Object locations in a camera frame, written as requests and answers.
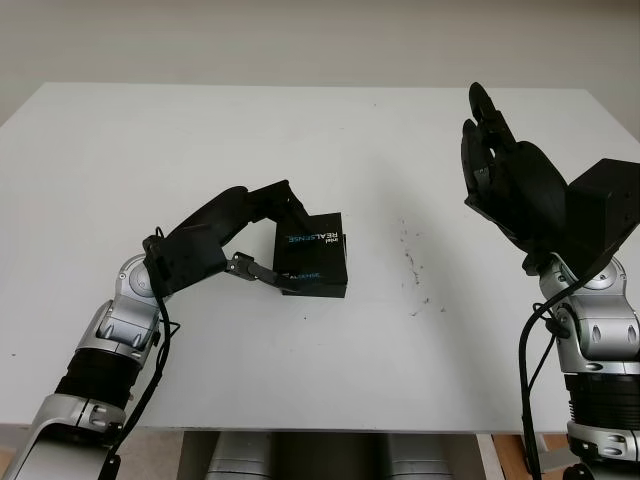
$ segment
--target black box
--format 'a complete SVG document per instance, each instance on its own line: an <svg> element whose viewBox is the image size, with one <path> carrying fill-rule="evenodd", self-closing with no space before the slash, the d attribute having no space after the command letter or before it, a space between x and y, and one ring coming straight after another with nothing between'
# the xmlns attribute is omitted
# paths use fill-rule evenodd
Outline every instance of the black box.
<svg viewBox="0 0 640 480"><path fill-rule="evenodd" d="M347 249L340 213L309 217L308 230L293 222L276 227L273 270L294 281L298 291L283 295L344 298Z"/></svg>

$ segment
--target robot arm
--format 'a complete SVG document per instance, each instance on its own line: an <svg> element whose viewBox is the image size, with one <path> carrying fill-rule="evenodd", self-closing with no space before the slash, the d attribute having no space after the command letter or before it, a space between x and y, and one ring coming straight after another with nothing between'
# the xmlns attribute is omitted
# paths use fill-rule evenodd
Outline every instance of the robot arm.
<svg viewBox="0 0 640 480"><path fill-rule="evenodd" d="M637 478L640 324L625 297L626 274L613 254L640 222L640 165L604 159L567 185L538 147L515 141L478 83L469 100L475 122L467 120L463 127L465 203L526 252L523 268L540 275L553 308L547 326L557 336L571 396L571 450L582 460L564 478ZM542 313L534 314L525 330ZM529 467L537 480L537 453L528 441Z"/></svg>
<svg viewBox="0 0 640 480"><path fill-rule="evenodd" d="M234 187L167 237L156 231L144 240L145 255L127 260L120 268L113 300L98 308L67 374L43 401L4 480L116 478L120 460L115 450L155 388L148 388L141 397L130 418L133 424L125 423L131 387L160 339L159 323L167 320L161 314L164 299L220 272L297 290L295 282L261 267L253 258L238 252L227 260L222 251L249 222L264 218L304 227L308 214L286 180L254 192ZM168 353L168 325L164 332L163 353Z"/></svg>

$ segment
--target white table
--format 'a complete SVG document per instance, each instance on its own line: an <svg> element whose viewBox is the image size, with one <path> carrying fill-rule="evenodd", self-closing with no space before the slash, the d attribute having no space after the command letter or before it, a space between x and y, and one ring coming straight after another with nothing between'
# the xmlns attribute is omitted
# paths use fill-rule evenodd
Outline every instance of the white table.
<svg viewBox="0 0 640 480"><path fill-rule="evenodd" d="M490 94L569 181L603 156L640 160L585 91ZM311 214L343 213L347 298L283 297L228 275L175 295L183 329L141 423L520 430L517 341L541 295L524 255L463 204L469 116L463 89L44 85L0 129L0 423L32 420L156 225L230 186L288 178ZM226 251L269 265L273 235L253 225ZM619 258L640 305L640 234ZM547 338L541 325L531 362ZM540 431L568 418L551 357Z"/></svg>

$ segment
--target black cable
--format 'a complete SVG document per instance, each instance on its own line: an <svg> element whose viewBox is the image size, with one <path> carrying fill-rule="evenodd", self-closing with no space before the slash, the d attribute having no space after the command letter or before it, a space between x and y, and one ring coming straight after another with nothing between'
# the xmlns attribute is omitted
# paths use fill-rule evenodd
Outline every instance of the black cable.
<svg viewBox="0 0 640 480"><path fill-rule="evenodd" d="M522 428L524 431L523 436L525 454L527 456L529 470L533 480L542 480L542 474L540 472L540 459L538 458L538 448L536 446L535 432L533 430L533 418L531 415L531 392L529 390L529 380L527 374L527 341L529 339L531 329L545 312L549 311L563 298L568 297L576 290L582 288L590 279L590 276L580 279L573 285L570 285L564 290L561 290L549 300L544 302L529 317L527 322L524 324L524 327L522 327L522 333L520 334L520 341L518 343L518 370L520 372L520 395L522 397Z"/></svg>
<svg viewBox="0 0 640 480"><path fill-rule="evenodd" d="M538 374L540 373L540 370L542 370L544 362L547 361L547 357L549 356L549 352L551 351L551 348L553 347L553 342L555 342L555 341L556 341L556 336L555 335L551 335L551 339L549 340L549 344L547 345L546 350L542 354L542 358L540 359L540 362L538 362L538 366L536 367L536 371L533 372L533 376L531 377L531 381L529 382L529 388L528 388L529 395L531 395L531 390L533 390L533 384L536 383L536 378L538 378Z"/></svg>
<svg viewBox="0 0 640 480"><path fill-rule="evenodd" d="M154 290L154 296L155 296L156 302L158 303L162 324L164 326L163 328L164 341L162 343L162 346L158 349L158 354L156 357L156 369L153 372L153 376L151 377L151 380L149 381L147 388L145 388L144 392L142 393L140 400L138 400L138 403L136 404L135 408L131 412L131 415L129 415L129 419L127 420L127 423L122 428L120 435L118 435L118 438L109 449L107 461L116 455L118 448L120 448L120 445L122 445L122 442L124 441L124 439L127 438L127 436L131 433L131 431L134 429L134 427L138 423L138 420L140 420L140 417L142 416L142 413L144 412L145 407L149 403L149 400L151 399L153 392L155 391L156 387L160 383L160 379L162 378L162 371L164 370L164 366L166 365L167 359L169 358L169 349L171 348L171 337L180 328L178 324L176 324L175 322L171 322L169 320L169 313L167 312L167 307L164 304L164 300L162 299L162 297L160 297L155 293L155 290ZM178 325L178 327L173 332L171 331L171 324Z"/></svg>
<svg viewBox="0 0 640 480"><path fill-rule="evenodd" d="M173 330L171 330L171 333L169 334L169 337L173 338L173 336L178 332L178 330L180 330L180 327L182 327L182 325L180 325L178 322L169 322L169 325L176 327ZM165 343L166 342L163 341L162 344L160 345L160 348L158 349L158 355L156 356L156 368L158 368L160 354L164 350Z"/></svg>

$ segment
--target white wall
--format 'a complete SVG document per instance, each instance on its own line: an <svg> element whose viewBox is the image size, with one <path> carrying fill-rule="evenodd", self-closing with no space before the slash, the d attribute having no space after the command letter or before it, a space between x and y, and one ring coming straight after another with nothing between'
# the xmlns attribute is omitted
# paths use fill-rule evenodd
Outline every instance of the white wall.
<svg viewBox="0 0 640 480"><path fill-rule="evenodd" d="M473 80L586 88L640 138L640 0L0 0L0 123L44 81Z"/></svg>

